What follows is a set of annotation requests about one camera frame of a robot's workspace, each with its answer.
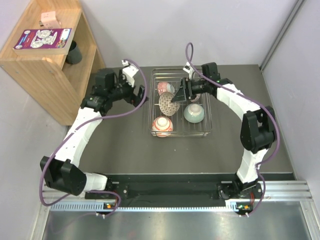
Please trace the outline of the beige lattice patterned bowl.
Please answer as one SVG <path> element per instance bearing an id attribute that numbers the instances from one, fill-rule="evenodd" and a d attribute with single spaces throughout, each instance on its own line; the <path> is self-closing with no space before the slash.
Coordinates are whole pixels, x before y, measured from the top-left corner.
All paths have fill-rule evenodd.
<path id="1" fill-rule="evenodd" d="M 179 102 L 172 102 L 173 97 L 171 92 L 164 92 L 159 96 L 159 108 L 165 116 L 173 116 L 180 108 Z"/>

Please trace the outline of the red daisy patterned bowl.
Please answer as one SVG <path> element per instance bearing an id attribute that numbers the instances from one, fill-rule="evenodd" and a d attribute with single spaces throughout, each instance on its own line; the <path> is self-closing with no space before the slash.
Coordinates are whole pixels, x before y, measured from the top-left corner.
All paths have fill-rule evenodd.
<path id="1" fill-rule="evenodd" d="M 157 92 L 159 95 L 165 93 L 165 92 L 169 92 L 174 94 L 175 93 L 175 88 L 172 84 L 170 84 L 169 82 L 165 82 L 165 81 L 161 81 L 157 84 Z"/>

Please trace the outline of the mint green bowl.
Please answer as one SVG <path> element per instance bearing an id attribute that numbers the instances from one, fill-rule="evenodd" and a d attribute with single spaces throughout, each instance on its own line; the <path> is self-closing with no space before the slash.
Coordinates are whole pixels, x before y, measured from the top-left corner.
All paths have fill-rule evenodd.
<path id="1" fill-rule="evenodd" d="M 204 108 L 197 104 L 189 104 L 183 112 L 184 118 L 190 123 L 200 123 L 205 118 Z"/>

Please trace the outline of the metal wire dish rack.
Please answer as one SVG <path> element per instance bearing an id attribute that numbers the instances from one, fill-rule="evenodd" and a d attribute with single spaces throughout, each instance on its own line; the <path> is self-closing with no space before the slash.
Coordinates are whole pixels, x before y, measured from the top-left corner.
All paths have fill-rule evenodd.
<path id="1" fill-rule="evenodd" d="M 178 90 L 181 84 L 181 78 L 187 78 L 188 76 L 185 71 L 176 67 L 155 68 L 151 71 L 148 117 L 150 125 L 153 124 L 156 118 L 164 116 L 159 107 L 160 95 L 158 93 L 158 83 L 168 82 L 175 90 Z M 199 123 L 187 121 L 184 117 L 184 110 L 191 102 L 182 102 L 179 110 L 174 115 L 168 117 L 173 123 L 173 131 L 169 133 L 170 137 L 205 137 L 211 132 L 213 126 L 210 95 L 207 93 L 202 94 L 196 103 L 203 107 L 204 119 Z"/>

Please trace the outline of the red floral bowl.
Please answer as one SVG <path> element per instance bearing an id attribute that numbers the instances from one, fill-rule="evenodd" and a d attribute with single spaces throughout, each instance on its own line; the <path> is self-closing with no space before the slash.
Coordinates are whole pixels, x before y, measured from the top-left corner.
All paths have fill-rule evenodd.
<path id="1" fill-rule="evenodd" d="M 172 121 L 166 116 L 157 117 L 151 125 L 151 133 L 157 137 L 168 137 L 174 130 Z"/>

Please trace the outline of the white red patterned bowl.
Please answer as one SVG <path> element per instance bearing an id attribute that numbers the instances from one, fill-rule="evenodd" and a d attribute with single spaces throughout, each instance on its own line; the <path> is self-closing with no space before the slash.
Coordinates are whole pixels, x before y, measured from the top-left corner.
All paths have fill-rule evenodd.
<path id="1" fill-rule="evenodd" d="M 200 97 L 201 97 L 201 94 L 199 93 L 199 94 L 196 94 L 195 95 L 195 98 L 194 99 L 191 99 L 190 101 L 192 102 L 192 103 L 196 103 L 199 99 L 200 99 Z"/>

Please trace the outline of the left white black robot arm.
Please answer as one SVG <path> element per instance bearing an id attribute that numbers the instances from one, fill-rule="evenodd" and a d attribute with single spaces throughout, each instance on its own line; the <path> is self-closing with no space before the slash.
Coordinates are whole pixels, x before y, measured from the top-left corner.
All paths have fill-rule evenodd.
<path id="1" fill-rule="evenodd" d="M 110 68 L 98 70 L 91 93 L 81 102 L 74 123 L 66 137 L 50 157 L 40 161 L 41 177 L 39 193 L 43 187 L 78 196 L 83 192 L 96 191 L 102 198 L 109 198 L 114 191 L 107 176 L 99 173 L 84 173 L 79 169 L 82 154 L 98 125 L 106 119 L 114 119 L 108 111 L 113 103 L 125 100 L 137 110 L 147 100 L 146 85 L 135 90 L 135 76 L 142 70 L 128 65 L 115 73 Z"/>

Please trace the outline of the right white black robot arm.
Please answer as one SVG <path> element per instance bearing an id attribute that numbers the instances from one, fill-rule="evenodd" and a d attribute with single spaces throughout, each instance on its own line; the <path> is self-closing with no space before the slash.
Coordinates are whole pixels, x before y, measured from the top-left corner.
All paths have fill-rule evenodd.
<path id="1" fill-rule="evenodd" d="M 202 74 L 199 80 L 194 80 L 196 70 L 190 63 L 186 63 L 183 70 L 188 73 L 188 77 L 181 79 L 172 102 L 185 102 L 195 99 L 199 94 L 210 94 L 241 120 L 240 141 L 244 151 L 240 167 L 231 185 L 221 183 L 217 188 L 222 199 L 227 200 L 233 196 L 245 198 L 257 185 L 257 171 L 277 139 L 276 127 L 273 124 L 274 110 L 270 106 L 259 106 L 244 98 L 242 92 L 229 79 L 221 78 L 214 62 L 201 66 Z"/>

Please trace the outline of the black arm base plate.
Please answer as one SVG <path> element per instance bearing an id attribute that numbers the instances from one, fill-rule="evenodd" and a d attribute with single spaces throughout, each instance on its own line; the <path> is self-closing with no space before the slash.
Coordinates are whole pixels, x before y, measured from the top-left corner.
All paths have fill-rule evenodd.
<path id="1" fill-rule="evenodd" d="M 137 196 L 200 196 L 228 200 L 258 196 L 257 183 L 242 186 L 235 181 L 158 181 L 108 183 L 105 190 L 115 192 L 122 200 Z"/>

